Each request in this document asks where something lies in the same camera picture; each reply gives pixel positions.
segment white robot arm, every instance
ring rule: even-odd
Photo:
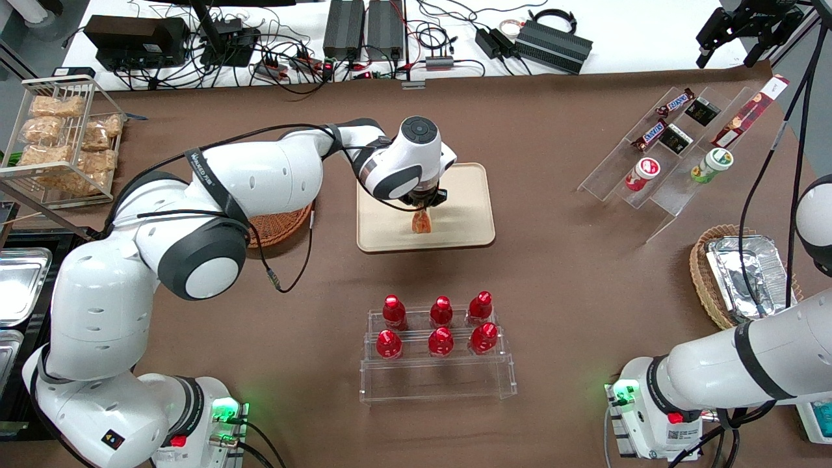
[[[234,427],[223,418],[241,408],[221,382],[131,373],[146,349],[153,293],[161,283],[196,301],[231,287],[245,261],[247,219],[309,205],[323,160],[336,152],[374,197],[417,206],[441,198],[439,178],[456,161],[424,117],[406,119],[394,141],[359,119],[276,142],[190,150],[190,184],[149,172],[122,190],[108,237],[62,263],[51,343],[23,367],[36,406],[80,455],[101,468],[151,457],[159,468],[225,464],[222,436]]]
[[[832,177],[807,187],[797,234],[832,276]],[[674,459],[701,435],[704,409],[794,405],[832,397],[832,288],[775,316],[638,357],[613,386],[636,452]],[[689,437],[680,438],[679,434]]]

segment round basket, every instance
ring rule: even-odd
[[[312,205],[307,205],[296,212],[252,217],[249,221],[257,228],[262,246],[267,247],[285,240],[300,229],[311,211]],[[249,229],[249,234],[249,248],[256,249],[257,238],[251,229]]]
[[[722,303],[722,294],[711,273],[711,265],[708,263],[708,258],[705,256],[705,243],[717,237],[737,236],[739,232],[740,228],[733,224],[714,226],[705,231],[691,249],[691,278],[693,279],[693,286],[696,288],[696,294],[699,296],[699,301],[702,303],[702,306],[705,307],[705,311],[708,312],[708,316],[722,330],[739,324],[730,316],[725,305]],[[745,229],[746,236],[754,234],[756,234],[755,231],[748,228]],[[797,285],[794,275],[791,278],[791,288],[795,293],[797,301],[803,301],[803,292],[800,290],[800,286]]]

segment aluminum foil tray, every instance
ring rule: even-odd
[[[17,330],[0,330],[0,395],[14,367],[17,350],[23,343],[23,334]]]
[[[740,264],[739,239],[726,236],[706,243],[711,272],[720,288],[726,309],[738,322],[773,316],[785,309],[785,268],[774,241],[765,236],[744,236],[743,261],[754,299],[745,286]],[[797,303],[788,289],[791,303]]]
[[[0,327],[15,326],[29,318],[51,263],[48,249],[0,250]]]

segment acrylic stand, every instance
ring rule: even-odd
[[[490,320],[498,326],[499,341],[481,356],[468,351],[468,338],[474,328],[465,325],[465,310],[453,312],[449,327],[453,333],[453,351],[446,357],[430,356],[428,337],[433,328],[429,317],[429,307],[407,312],[408,330],[396,332],[402,339],[403,355],[387,361],[375,350],[379,332],[386,328],[384,318],[381,311],[369,312],[361,361],[362,403],[471,396],[497,396],[502,400],[518,393],[514,360],[496,314],[492,314]]]
[[[711,144],[716,134],[756,94],[751,88],[744,87],[733,100],[729,101],[709,87],[706,87],[701,93],[697,93],[698,97],[706,99],[721,109],[721,112],[707,127],[703,127],[699,122],[685,114],[685,110],[690,106],[690,103],[686,103],[681,109],[666,117],[665,122],[676,125],[688,137],[693,139],[693,142],[680,154],[671,151],[662,142],[653,142],[646,152],[640,152],[631,146],[632,142],[644,135],[658,122],[660,116],[656,114],[655,109],[667,104],[682,93],[683,91],[679,88],[671,88],[578,187],[578,191],[590,192],[602,202],[615,194],[637,210],[643,207],[648,200],[658,205],[667,213],[667,216],[647,238],[646,241],[648,242],[674,222],[694,195],[706,185],[695,182],[691,178],[691,169],[698,165],[710,150],[716,148]],[[734,140],[728,146],[728,149],[735,147],[741,138],[742,135]],[[661,172],[639,192],[634,192],[626,187],[624,179],[643,157],[652,157],[657,160],[661,166]]]

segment brown table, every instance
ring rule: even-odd
[[[291,468],[601,467],[602,385],[633,357],[664,354],[717,330],[692,287],[688,252],[705,229],[739,220],[782,112],[770,109],[736,148],[735,167],[647,245],[657,213],[603,206],[575,189],[668,87],[708,84],[733,96],[768,77],[770,69],[758,67],[448,79],[408,92],[397,82],[367,81],[327,86],[299,102],[270,87],[117,94],[128,112],[151,118],[127,127],[120,183],[150,162],[257,127],[372,117],[393,132],[404,117],[422,114],[461,162],[488,170],[497,228],[488,248],[366,255],[355,245],[354,179],[344,161],[327,161],[314,251],[298,287],[275,293],[252,259],[232,289],[209,301],[181,301],[160,288],[136,371],[223,380],[251,403],[252,421]],[[750,214],[750,225],[782,250],[795,150],[789,134]],[[184,164],[173,172],[188,173]],[[104,209],[71,218],[100,227]],[[270,254],[281,278],[294,277],[305,234]],[[800,249],[795,268],[807,296],[829,285]],[[494,294],[512,344],[517,396],[372,409],[359,403],[369,308],[391,292],[409,305],[445,294],[461,306],[482,289]],[[798,434],[794,409],[772,411],[743,428],[736,466],[829,466],[832,447]],[[616,467],[664,466],[611,450]],[[712,450],[698,466],[711,463]],[[77,466],[54,442],[0,444],[0,461],[3,468]]]

